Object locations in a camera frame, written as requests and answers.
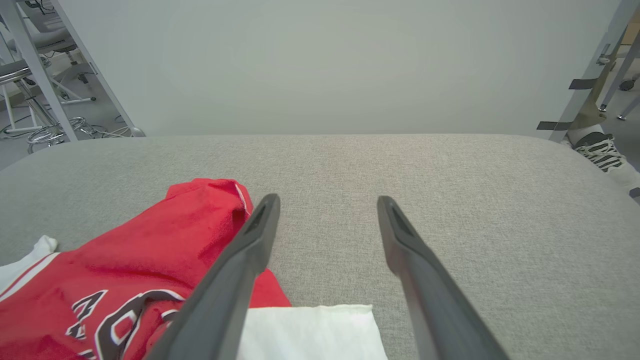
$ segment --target person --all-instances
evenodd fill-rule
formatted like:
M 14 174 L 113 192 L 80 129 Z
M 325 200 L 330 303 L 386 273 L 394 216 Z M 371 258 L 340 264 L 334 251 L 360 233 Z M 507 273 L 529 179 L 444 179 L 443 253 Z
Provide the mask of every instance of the person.
M 618 44 L 610 55 L 610 62 L 602 70 L 588 98 L 567 131 L 566 137 L 573 150 L 610 176 L 631 197 L 640 197 L 640 174 L 627 161 L 627 158 L 620 154 L 613 142 L 613 135 L 605 134 L 600 124 L 607 119 L 607 116 L 601 113 L 596 105 L 619 48 Z

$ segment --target red fabric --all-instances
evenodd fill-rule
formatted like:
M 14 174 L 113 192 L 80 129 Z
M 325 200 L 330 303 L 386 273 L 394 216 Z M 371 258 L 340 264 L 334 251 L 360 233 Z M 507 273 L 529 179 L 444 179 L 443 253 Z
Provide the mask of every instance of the red fabric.
M 164 200 L 58 254 L 1 301 L 0 357 L 142 359 L 252 210 L 233 180 L 171 186 Z M 291 304 L 266 270 L 250 307 L 268 306 Z

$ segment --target white cloth corner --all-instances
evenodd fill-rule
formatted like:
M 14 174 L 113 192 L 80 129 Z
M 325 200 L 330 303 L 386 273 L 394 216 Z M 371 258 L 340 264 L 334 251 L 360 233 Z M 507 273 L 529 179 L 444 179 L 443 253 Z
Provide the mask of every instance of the white cloth corner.
M 27 256 L 9 265 L 0 266 L 0 293 L 4 292 L 35 263 L 54 252 L 57 246 L 58 241 L 56 239 L 43 235 L 33 245 L 33 250 Z
M 387 360 L 371 305 L 249 309 L 236 359 Z

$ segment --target black caster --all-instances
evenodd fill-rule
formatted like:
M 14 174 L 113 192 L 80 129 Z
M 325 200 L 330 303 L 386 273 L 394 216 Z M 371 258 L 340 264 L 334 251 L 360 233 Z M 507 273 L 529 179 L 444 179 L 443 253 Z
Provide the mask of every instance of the black caster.
M 620 83 L 620 86 L 618 86 L 618 88 L 622 91 L 629 91 L 634 88 L 634 85 L 636 85 L 635 80 L 624 80 Z

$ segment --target black tape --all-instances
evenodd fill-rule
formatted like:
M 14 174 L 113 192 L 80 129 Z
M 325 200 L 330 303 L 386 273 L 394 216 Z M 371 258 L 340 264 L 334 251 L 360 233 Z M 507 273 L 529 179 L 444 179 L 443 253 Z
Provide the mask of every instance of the black tape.
M 541 121 L 538 124 L 537 130 L 556 130 L 566 131 L 569 130 L 573 122 L 555 122 L 555 121 Z
M 598 78 L 573 79 L 573 81 L 571 82 L 571 85 L 569 85 L 569 90 L 587 90 L 587 89 L 593 88 L 596 85 L 596 81 L 598 81 Z

